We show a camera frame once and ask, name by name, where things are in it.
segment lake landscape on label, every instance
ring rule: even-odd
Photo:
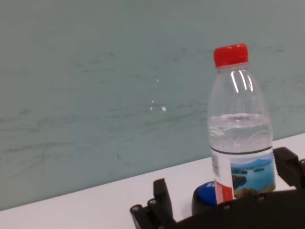
[[[274,191],[273,152],[256,157],[231,159],[234,197]]]

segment blue bottle cap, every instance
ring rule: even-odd
[[[198,196],[203,204],[216,206],[216,194],[214,181],[207,182],[198,188]]]

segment white table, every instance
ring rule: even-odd
[[[274,141],[305,158],[305,134]],[[153,181],[165,178],[174,218],[191,215],[195,188],[213,179],[210,158],[174,166],[0,212],[3,229],[134,229],[129,208],[146,205],[153,197]],[[276,177],[277,190],[290,189]]]

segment red bottle cap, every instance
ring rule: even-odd
[[[214,50],[216,68],[248,62],[248,48],[246,44],[233,44]]]

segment bottle label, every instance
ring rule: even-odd
[[[241,154],[211,151],[217,203],[274,191],[272,148]]]

